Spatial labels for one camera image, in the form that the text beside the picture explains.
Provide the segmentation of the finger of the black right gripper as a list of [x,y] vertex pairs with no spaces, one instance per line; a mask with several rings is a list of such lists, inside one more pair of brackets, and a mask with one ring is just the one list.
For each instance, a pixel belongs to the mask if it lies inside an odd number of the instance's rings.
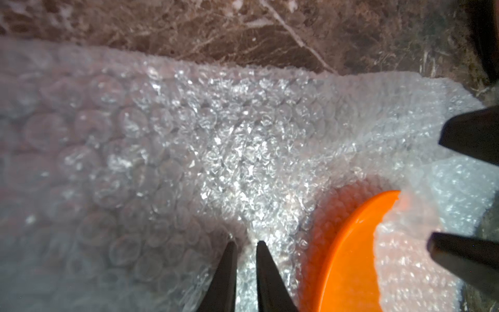
[[427,243],[431,259],[484,295],[498,300],[498,243],[433,232]]
[[439,145],[497,166],[498,107],[452,117],[441,130]]

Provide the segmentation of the pink bubble bundle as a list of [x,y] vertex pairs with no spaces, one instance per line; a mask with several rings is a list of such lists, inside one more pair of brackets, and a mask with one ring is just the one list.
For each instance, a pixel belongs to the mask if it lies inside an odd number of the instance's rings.
[[238,311],[257,310],[266,242],[311,308],[324,250],[360,205],[402,192],[374,231],[384,311],[496,311],[432,262],[441,230],[498,239],[498,169],[441,147],[482,108],[411,72],[197,65],[1,39],[1,310],[194,311],[227,242]]

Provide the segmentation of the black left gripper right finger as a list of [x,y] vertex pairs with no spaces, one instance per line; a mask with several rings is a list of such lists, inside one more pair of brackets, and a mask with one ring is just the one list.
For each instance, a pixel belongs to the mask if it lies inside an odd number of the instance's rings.
[[298,312],[263,240],[257,244],[256,274],[259,312]]

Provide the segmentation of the orange dinner plate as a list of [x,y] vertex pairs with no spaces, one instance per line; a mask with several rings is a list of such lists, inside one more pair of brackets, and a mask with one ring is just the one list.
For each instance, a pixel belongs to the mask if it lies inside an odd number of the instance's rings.
[[400,191],[366,200],[335,229],[310,245],[300,283],[300,311],[381,311],[374,232]]

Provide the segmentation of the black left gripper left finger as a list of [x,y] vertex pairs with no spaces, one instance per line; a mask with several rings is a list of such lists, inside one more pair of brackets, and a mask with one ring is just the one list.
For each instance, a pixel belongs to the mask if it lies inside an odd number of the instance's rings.
[[237,289],[237,245],[227,243],[197,312],[234,312]]

